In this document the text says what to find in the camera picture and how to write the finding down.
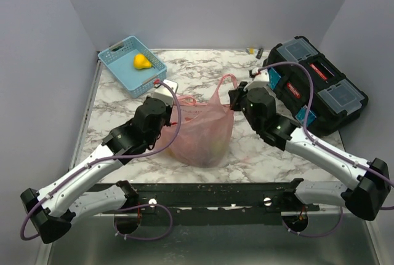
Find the green fake fruit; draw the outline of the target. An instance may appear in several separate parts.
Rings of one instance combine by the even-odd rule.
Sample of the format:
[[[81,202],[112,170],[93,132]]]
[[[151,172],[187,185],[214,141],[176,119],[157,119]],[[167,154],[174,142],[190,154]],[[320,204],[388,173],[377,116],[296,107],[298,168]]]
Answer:
[[[210,143],[207,158],[211,161],[221,160],[227,151],[228,145],[224,140],[214,140]]]

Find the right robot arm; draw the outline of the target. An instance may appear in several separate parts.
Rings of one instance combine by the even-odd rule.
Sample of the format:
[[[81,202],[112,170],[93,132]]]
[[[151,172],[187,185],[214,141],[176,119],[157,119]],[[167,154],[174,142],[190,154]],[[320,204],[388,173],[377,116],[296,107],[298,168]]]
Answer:
[[[292,211],[304,204],[345,207],[355,216],[372,221],[390,193],[387,164],[375,158],[354,156],[305,131],[292,119],[276,112],[275,99],[263,87],[247,90],[246,83],[231,91],[230,108],[240,111],[263,141],[295,154],[336,178],[332,182],[302,181],[283,196]]]

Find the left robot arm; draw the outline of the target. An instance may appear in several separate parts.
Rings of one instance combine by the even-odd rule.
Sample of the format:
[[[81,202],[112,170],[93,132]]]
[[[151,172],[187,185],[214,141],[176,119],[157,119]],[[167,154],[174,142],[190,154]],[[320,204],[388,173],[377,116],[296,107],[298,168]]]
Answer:
[[[147,97],[133,118],[112,129],[74,169],[44,188],[23,191],[20,198],[26,218],[20,229],[21,239],[39,237],[44,244],[53,243],[82,218],[146,207],[128,181],[119,181],[102,191],[91,188],[131,160],[157,154],[154,146],[163,127],[171,124],[174,100],[161,94]]]

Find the pink plastic bag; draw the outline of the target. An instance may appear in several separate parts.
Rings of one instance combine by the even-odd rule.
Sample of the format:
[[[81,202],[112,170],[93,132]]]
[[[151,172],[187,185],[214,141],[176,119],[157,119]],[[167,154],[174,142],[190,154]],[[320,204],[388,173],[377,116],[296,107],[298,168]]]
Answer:
[[[222,76],[219,83],[207,102],[197,102],[191,95],[179,96],[181,118],[178,118],[177,108],[173,108],[170,118],[171,126],[163,127],[161,136],[155,144],[155,149],[163,148],[176,136],[175,141],[164,150],[179,162],[194,167],[216,167],[223,161],[209,160],[208,147],[214,140],[224,140],[229,147],[233,131],[234,112],[229,104],[220,101],[219,89],[224,80],[229,78],[234,88],[237,88],[237,79],[232,74]],[[175,134],[178,121],[181,127]]]

